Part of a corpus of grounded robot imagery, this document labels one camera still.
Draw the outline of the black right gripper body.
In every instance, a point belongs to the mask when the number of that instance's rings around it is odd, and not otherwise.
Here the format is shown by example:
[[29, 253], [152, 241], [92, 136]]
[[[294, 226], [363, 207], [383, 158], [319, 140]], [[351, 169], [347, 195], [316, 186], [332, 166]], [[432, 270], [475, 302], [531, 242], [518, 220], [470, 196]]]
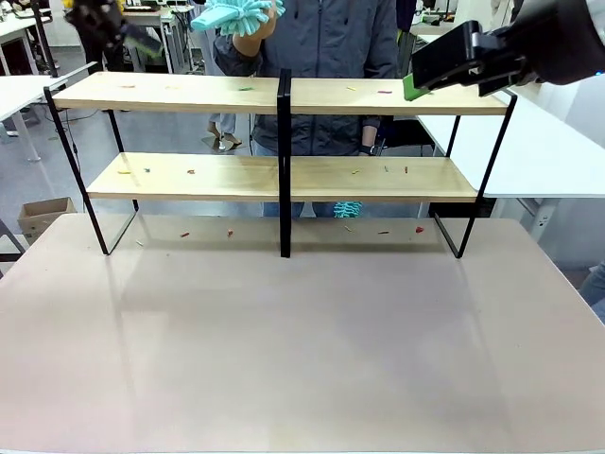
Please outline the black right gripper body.
[[590, 78], [604, 70], [604, 3], [525, 1], [510, 25], [508, 46], [545, 82]]

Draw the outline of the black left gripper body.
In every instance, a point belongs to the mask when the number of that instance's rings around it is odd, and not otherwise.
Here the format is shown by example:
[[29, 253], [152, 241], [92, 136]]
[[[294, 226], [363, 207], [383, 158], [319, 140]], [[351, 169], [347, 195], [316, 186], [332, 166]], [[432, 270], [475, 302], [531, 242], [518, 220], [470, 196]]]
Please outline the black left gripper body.
[[113, 0], [72, 1], [65, 20], [90, 41], [112, 48], [124, 41], [122, 2]]

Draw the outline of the person's right hand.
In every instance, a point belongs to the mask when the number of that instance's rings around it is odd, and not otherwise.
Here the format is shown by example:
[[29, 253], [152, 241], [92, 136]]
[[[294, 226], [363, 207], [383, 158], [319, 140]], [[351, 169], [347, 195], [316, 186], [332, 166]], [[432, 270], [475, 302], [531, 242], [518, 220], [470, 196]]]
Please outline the person's right hand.
[[268, 16], [268, 20], [262, 23], [255, 33], [245, 36], [238, 34], [233, 35], [233, 45], [243, 56], [250, 58], [256, 57], [260, 51], [262, 41], [273, 34], [276, 27], [277, 16], [273, 9], [267, 10], [266, 15]]

